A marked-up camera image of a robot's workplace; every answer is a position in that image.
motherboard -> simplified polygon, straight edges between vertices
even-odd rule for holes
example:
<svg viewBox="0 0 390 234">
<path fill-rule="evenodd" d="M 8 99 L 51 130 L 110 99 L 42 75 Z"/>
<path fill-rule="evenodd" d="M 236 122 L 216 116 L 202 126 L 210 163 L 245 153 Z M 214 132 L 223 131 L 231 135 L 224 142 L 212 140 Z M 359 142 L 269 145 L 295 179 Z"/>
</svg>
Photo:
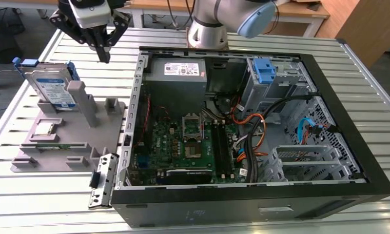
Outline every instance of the motherboard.
<svg viewBox="0 0 390 234">
<path fill-rule="evenodd" d="M 240 182 L 244 178 L 236 172 L 231 149 L 236 135 L 235 124 L 198 122 L 198 118 L 155 122 L 152 147 L 135 150 L 135 184 Z"/>
</svg>

blue drive bay latch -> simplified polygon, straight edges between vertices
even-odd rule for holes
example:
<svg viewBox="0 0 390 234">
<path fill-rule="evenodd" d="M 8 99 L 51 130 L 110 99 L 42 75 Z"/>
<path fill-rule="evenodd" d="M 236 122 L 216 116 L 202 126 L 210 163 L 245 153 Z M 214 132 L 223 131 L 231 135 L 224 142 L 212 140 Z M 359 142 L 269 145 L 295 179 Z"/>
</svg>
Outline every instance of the blue drive bay latch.
<svg viewBox="0 0 390 234">
<path fill-rule="evenodd" d="M 268 58 L 255 58 L 255 71 L 261 84 L 272 84 L 276 77 L 276 67 Z"/>
</svg>

motherboard chip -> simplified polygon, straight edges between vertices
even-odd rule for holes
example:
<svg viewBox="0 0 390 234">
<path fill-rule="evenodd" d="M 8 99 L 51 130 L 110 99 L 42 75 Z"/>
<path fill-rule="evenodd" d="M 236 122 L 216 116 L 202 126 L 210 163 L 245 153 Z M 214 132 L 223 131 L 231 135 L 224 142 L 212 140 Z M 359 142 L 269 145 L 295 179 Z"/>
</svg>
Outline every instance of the motherboard chip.
<svg viewBox="0 0 390 234">
<path fill-rule="evenodd" d="M 202 143 L 186 143 L 186 157 L 200 158 L 203 153 Z"/>
</svg>

wooden table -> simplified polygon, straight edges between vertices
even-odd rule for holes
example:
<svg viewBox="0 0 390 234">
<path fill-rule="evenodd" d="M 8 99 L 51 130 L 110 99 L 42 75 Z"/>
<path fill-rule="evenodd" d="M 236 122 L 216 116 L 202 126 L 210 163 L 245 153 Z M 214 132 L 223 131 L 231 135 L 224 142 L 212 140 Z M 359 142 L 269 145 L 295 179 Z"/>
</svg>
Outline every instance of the wooden table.
<svg viewBox="0 0 390 234">
<path fill-rule="evenodd" d="M 188 16 L 186 0 L 170 0 L 172 13 L 175 16 Z M 192 9 L 194 0 L 188 0 Z M 58 9 L 58 0 L 0 0 L 0 7 L 34 8 L 34 9 Z M 134 0 L 132 5 L 120 9 L 122 12 L 134 15 L 136 28 L 144 28 L 143 15 L 170 15 L 167 0 Z M 324 7 L 319 11 L 307 8 L 307 4 L 289 2 L 279 7 L 280 22 L 307 23 L 308 27 L 304 37 L 315 37 L 324 19 L 331 14 Z"/>
<path fill-rule="evenodd" d="M 170 0 L 172 13 L 175 16 L 188 16 L 186 0 Z M 192 9 L 194 0 L 188 0 Z M 170 15 L 167 0 L 134 0 L 132 5 L 123 8 L 124 12 L 132 13 L 136 28 L 144 28 L 143 15 Z M 312 11 L 307 8 L 307 4 L 289 2 L 279 7 L 280 22 L 307 23 L 308 28 L 304 37 L 315 37 L 324 19 L 328 19 L 331 14 L 321 6 L 319 11 Z"/>
</svg>

red cable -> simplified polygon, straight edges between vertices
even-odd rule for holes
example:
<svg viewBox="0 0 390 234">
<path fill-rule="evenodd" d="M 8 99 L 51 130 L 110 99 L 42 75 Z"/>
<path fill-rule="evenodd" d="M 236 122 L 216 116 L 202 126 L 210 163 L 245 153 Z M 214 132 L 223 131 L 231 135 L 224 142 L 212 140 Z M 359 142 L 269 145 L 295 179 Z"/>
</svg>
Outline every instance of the red cable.
<svg viewBox="0 0 390 234">
<path fill-rule="evenodd" d="M 144 119 L 143 133 L 142 133 L 142 135 L 140 135 L 140 139 L 139 139 L 136 145 L 134 146 L 134 148 L 135 148 L 136 146 L 139 146 L 139 144 L 142 143 L 143 136 L 144 136 L 144 131 L 146 131 L 146 128 L 147 128 L 147 126 L 148 126 L 150 113 L 151 113 L 151 97 L 148 96 L 148 112 L 147 112 L 146 119 Z"/>
</svg>

